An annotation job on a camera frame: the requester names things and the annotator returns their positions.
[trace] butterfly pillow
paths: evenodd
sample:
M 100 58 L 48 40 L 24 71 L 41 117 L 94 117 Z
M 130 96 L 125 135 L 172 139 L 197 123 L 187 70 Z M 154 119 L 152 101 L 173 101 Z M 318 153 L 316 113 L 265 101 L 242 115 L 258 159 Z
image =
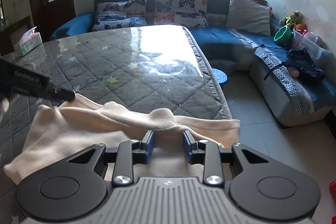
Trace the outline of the butterfly pillow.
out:
M 207 4 L 208 0 L 155 0 L 154 25 L 207 28 Z
M 142 13 L 142 17 L 145 17 L 147 8 L 147 0 L 128 0 L 121 2 L 103 2 L 98 3 L 96 9 L 97 14 L 103 14 L 106 12 L 131 12 Z
M 99 3 L 93 31 L 146 26 L 147 0 Z

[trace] gray pillow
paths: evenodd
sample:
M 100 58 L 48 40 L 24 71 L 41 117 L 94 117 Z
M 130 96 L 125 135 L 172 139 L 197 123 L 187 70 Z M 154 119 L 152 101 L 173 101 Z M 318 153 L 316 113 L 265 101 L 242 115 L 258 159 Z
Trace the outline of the gray pillow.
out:
M 226 27 L 271 36 L 268 9 L 250 0 L 230 0 Z

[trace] gray floor tile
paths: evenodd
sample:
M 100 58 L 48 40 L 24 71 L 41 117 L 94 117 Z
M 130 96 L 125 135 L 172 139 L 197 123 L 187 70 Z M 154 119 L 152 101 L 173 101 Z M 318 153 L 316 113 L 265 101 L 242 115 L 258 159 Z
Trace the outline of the gray floor tile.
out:
M 241 126 L 240 142 L 265 155 L 269 155 L 259 129 L 255 124 Z
M 329 183 L 336 179 L 336 141 L 327 125 L 314 122 L 282 129 L 246 72 L 229 76 L 223 92 L 234 119 L 241 120 L 241 142 L 313 177 L 321 200 L 313 220 L 331 223 L 336 203 Z
M 239 119 L 241 125 L 275 121 L 272 111 L 247 72 L 230 75 L 223 92 L 232 117 Z
M 313 177 L 321 189 L 321 201 L 313 216 L 330 223 L 336 207 L 329 183 L 336 179 L 336 141 L 327 125 L 314 122 L 281 129 L 276 122 L 257 125 L 270 156 Z

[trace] green toy bucket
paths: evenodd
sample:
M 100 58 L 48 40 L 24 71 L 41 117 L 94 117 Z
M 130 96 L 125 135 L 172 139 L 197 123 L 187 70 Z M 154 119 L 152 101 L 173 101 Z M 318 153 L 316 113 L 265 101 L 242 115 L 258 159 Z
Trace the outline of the green toy bucket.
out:
M 289 39 L 291 39 L 291 36 L 291 29 L 287 25 L 285 25 L 275 34 L 273 40 L 275 44 L 282 46 L 285 45 L 289 41 Z

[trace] gray quilted mattress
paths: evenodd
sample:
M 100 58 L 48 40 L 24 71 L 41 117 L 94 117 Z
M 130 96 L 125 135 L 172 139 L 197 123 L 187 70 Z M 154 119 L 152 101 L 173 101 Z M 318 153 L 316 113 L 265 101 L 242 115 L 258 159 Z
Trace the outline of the gray quilted mattress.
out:
M 191 33 L 162 25 L 107 30 L 43 43 L 26 56 L 51 82 L 104 104 L 115 101 L 149 113 L 169 108 L 175 115 L 231 119 L 219 84 Z M 60 102 L 16 96 L 0 123 L 0 223 L 23 220 L 15 201 L 16 185 L 3 166 L 21 153 L 40 104 Z

